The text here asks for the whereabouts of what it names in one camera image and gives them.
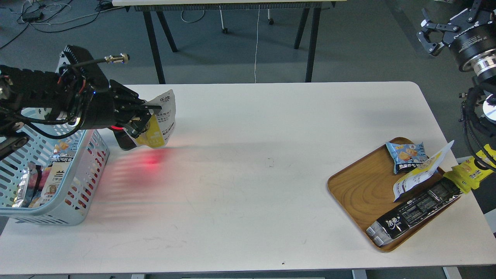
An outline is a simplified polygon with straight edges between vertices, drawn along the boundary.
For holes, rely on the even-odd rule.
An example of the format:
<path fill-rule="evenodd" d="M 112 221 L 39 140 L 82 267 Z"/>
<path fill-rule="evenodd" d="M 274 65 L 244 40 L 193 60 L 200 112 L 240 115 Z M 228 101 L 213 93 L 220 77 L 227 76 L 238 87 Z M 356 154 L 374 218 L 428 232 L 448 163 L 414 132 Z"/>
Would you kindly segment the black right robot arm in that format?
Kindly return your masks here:
<path fill-rule="evenodd" d="M 465 144 L 478 166 L 495 170 L 495 156 L 489 154 L 476 132 L 495 138 L 495 70 L 496 32 L 495 3 L 475 0 L 471 7 L 451 17 L 447 23 L 436 23 L 422 9 L 424 20 L 416 37 L 424 50 L 437 56 L 448 48 L 458 70 L 473 72 L 473 86 L 461 103 L 461 118 Z"/>

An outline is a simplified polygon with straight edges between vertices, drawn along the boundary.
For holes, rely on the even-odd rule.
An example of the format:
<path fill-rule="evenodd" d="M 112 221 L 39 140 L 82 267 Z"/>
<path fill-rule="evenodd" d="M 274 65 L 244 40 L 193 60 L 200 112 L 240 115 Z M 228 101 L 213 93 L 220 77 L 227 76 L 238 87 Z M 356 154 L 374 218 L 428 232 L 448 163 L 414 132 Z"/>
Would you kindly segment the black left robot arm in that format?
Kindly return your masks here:
<path fill-rule="evenodd" d="M 1 65 L 1 159 L 26 145 L 28 126 L 46 138 L 67 138 L 81 129 L 116 131 L 123 150 L 134 148 L 161 105 L 146 104 L 139 95 L 108 80 L 99 64 L 125 64 L 128 54 L 94 59 L 85 48 L 67 45 L 57 71 L 32 71 Z"/>

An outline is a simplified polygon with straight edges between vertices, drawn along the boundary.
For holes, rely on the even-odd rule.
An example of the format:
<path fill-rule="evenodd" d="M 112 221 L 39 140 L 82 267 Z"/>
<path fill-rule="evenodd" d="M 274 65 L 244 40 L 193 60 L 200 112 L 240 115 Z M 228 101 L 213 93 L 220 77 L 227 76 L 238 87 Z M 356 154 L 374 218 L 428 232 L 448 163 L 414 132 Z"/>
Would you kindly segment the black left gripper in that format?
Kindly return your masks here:
<path fill-rule="evenodd" d="M 92 95 L 80 129 L 125 127 L 129 136 L 138 138 L 148 129 L 152 117 L 150 110 L 159 112 L 162 106 L 148 104 L 138 93 L 111 80 L 107 90 Z"/>

